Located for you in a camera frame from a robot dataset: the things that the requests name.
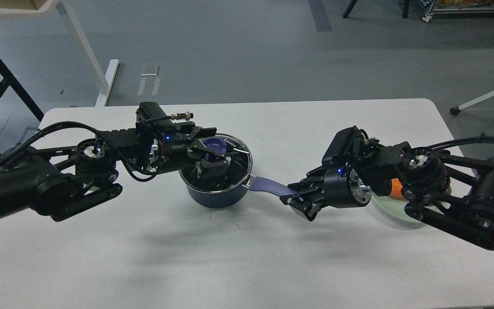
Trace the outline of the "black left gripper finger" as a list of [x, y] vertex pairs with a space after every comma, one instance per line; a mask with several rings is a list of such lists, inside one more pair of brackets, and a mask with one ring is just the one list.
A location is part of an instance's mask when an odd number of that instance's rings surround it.
[[197, 178], [199, 179], [215, 179], [226, 176], [229, 165], [232, 161], [231, 154], [222, 156], [206, 155], [196, 162]]
[[227, 138], [227, 135], [218, 133], [214, 127], [194, 126], [187, 133], [187, 147], [196, 160], [223, 160], [228, 154]]

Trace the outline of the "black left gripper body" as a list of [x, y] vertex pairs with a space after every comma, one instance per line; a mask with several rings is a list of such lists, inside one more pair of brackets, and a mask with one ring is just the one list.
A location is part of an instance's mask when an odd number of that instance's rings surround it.
[[204, 159], [200, 128], [192, 112], [167, 115], [156, 102], [141, 102], [136, 129], [146, 153], [139, 157], [143, 170], [169, 173], [193, 167]]

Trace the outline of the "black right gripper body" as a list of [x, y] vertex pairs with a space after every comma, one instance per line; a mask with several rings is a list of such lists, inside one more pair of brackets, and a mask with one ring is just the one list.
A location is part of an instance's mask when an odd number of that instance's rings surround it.
[[389, 196], [395, 177], [395, 147], [384, 146], [353, 126], [336, 133], [322, 158], [323, 207], [368, 205], [373, 195]]

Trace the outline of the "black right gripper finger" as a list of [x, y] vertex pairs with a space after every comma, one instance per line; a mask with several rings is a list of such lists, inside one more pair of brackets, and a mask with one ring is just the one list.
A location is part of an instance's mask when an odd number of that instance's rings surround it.
[[324, 192], [324, 175], [306, 176], [298, 182], [290, 183], [287, 188], [300, 195], [320, 194]]
[[321, 192], [296, 192], [280, 196], [280, 200], [307, 221], [313, 221], [319, 211], [325, 207], [324, 194]]

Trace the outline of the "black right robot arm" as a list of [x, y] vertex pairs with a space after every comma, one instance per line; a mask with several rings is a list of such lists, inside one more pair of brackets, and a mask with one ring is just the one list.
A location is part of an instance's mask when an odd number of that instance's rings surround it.
[[390, 196], [400, 183], [408, 217], [494, 251], [494, 136], [413, 148], [384, 146], [356, 126], [336, 133], [321, 166], [280, 200], [313, 221], [327, 206], [349, 209]]

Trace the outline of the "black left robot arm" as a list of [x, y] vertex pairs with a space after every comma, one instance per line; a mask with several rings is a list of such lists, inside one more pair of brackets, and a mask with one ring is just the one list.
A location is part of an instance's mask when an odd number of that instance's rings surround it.
[[210, 146], [215, 127], [167, 115], [142, 102], [134, 128], [100, 131], [61, 121], [0, 155], [0, 219], [32, 209], [60, 222], [118, 197], [117, 162], [138, 182], [194, 167], [199, 177], [222, 177], [238, 151]]

